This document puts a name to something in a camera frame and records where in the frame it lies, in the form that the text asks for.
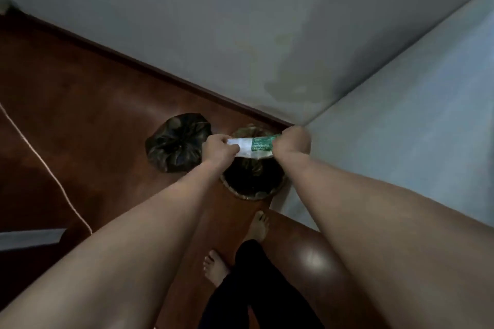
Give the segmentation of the person's right forearm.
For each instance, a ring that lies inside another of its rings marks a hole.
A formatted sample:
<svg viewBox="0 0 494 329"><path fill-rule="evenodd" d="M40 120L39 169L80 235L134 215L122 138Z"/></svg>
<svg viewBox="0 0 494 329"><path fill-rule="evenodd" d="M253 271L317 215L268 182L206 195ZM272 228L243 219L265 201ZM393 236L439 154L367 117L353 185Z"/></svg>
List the person's right forearm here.
<svg viewBox="0 0 494 329"><path fill-rule="evenodd" d="M275 149L393 329L494 329L494 228L410 190Z"/></svg>

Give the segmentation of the tied black garbage bag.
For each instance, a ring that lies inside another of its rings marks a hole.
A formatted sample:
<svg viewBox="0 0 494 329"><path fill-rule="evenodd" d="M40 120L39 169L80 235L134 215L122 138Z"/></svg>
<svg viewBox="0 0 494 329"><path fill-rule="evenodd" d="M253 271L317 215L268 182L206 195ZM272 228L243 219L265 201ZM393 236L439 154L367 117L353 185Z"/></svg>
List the tied black garbage bag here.
<svg viewBox="0 0 494 329"><path fill-rule="evenodd" d="M211 123L199 113L176 115L145 141L148 162L163 173L189 172L201 164L202 144Z"/></svg>

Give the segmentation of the person's left hand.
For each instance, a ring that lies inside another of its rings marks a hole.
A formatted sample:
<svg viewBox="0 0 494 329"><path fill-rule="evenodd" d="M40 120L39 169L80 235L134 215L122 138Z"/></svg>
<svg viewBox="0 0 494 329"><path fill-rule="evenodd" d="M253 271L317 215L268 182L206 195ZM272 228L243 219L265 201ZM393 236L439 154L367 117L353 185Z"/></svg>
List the person's left hand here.
<svg viewBox="0 0 494 329"><path fill-rule="evenodd" d="M212 134L201 147L201 162L226 170L240 150L238 144L228 144L231 137L225 134Z"/></svg>

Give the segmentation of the dark wooden skirting board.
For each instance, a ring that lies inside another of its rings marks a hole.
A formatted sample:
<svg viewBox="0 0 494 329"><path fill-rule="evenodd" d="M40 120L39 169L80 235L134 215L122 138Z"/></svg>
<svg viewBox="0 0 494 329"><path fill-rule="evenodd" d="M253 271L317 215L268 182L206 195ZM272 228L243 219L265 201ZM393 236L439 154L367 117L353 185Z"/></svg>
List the dark wooden skirting board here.
<svg viewBox="0 0 494 329"><path fill-rule="evenodd" d="M146 73L147 75L158 78L161 81L173 84L174 86L179 87L189 93L193 93L215 104L221 105L231 110L235 110L236 112L250 116L251 118L262 121L265 124L278 126L278 127L281 126L288 127L293 125L293 123L281 120L278 117L269 115L268 113L258 110L256 108L252 108L244 104L241 104L237 101L219 95L218 93L207 90L204 87L195 85L190 81L187 81L181 77L177 77L173 74L170 74L167 71L146 64L142 61L129 57L123 53L112 50L106 46L100 45L91 40L85 39L77 34L71 33L70 31L67 31L63 28L57 27L51 23L40 20L37 17L22 12L17 7L9 8L4 17L22 21L23 23L28 24L34 27L35 29L39 29L44 32L50 33L58 37L59 39L69 41L71 44L77 45L78 47L84 48L85 50L94 52L99 56L106 57L113 61L119 62L122 65L129 66L134 70L138 70L139 72Z"/></svg>

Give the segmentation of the person's foot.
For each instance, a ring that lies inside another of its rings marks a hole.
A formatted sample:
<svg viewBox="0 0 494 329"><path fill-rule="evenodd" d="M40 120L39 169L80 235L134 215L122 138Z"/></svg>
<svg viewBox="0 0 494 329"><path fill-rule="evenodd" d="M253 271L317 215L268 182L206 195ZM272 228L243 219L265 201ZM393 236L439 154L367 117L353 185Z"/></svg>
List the person's foot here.
<svg viewBox="0 0 494 329"><path fill-rule="evenodd" d="M216 250L210 250L203 261L203 271L207 280L218 288L230 274L229 266Z"/></svg>
<svg viewBox="0 0 494 329"><path fill-rule="evenodd" d="M259 210L255 213L243 242L254 240L261 244L266 239L268 231L269 218L264 211Z"/></svg>

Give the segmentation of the person's right foot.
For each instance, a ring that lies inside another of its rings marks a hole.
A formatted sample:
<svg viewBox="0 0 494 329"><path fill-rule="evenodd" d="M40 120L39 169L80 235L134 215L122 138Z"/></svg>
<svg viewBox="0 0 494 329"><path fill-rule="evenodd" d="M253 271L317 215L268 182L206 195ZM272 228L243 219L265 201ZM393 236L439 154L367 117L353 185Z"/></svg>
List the person's right foot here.
<svg viewBox="0 0 494 329"><path fill-rule="evenodd" d="M259 210L255 213L243 242L254 240L261 244L266 239L268 231L269 218L264 211Z"/></svg>

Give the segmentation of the person's right hand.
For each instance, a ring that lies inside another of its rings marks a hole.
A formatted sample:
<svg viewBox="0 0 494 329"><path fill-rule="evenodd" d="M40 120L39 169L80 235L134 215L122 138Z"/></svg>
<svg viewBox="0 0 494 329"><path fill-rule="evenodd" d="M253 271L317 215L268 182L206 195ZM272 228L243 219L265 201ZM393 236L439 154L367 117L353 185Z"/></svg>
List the person's right hand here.
<svg viewBox="0 0 494 329"><path fill-rule="evenodd" d="M295 128L295 151L290 153L302 153L309 155L311 152L312 138L306 128L302 126L291 126L289 128ZM283 156L274 156L276 159L281 159Z"/></svg>

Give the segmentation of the person's left forearm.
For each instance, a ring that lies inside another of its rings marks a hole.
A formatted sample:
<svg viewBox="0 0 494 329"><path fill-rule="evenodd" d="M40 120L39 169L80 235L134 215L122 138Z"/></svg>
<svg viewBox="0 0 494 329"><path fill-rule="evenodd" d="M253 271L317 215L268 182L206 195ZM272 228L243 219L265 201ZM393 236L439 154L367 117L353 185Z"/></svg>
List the person's left forearm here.
<svg viewBox="0 0 494 329"><path fill-rule="evenodd" d="M0 329L155 329L205 198L208 159L79 244L0 312Z"/></svg>

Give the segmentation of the white green plastic packet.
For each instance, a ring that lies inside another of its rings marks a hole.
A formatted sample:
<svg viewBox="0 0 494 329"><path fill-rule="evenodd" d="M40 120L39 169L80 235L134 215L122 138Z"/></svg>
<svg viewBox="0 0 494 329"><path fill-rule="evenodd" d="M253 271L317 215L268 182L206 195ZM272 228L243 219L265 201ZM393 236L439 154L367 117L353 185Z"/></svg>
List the white green plastic packet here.
<svg viewBox="0 0 494 329"><path fill-rule="evenodd" d="M280 134L260 136L254 138L228 139L227 145L238 145L239 151L236 158L262 160L273 157L273 141Z"/></svg>

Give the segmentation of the person's black trousers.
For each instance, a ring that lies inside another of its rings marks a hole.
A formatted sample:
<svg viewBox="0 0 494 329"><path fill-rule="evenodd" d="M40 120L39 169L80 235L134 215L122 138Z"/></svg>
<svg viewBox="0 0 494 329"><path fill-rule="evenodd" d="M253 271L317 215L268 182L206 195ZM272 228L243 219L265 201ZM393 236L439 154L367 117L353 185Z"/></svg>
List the person's black trousers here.
<svg viewBox="0 0 494 329"><path fill-rule="evenodd" d="M198 329L324 329L314 310L256 240L243 242L235 264L208 300Z"/></svg>

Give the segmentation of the person's left foot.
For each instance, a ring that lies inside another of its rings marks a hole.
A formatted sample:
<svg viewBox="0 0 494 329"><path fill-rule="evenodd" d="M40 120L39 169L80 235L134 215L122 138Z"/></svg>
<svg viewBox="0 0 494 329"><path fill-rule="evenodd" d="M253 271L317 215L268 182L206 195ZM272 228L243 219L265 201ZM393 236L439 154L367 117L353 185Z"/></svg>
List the person's left foot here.
<svg viewBox="0 0 494 329"><path fill-rule="evenodd" d="M229 266L216 250L210 250L203 261L203 271L207 280L218 288L230 274Z"/></svg>

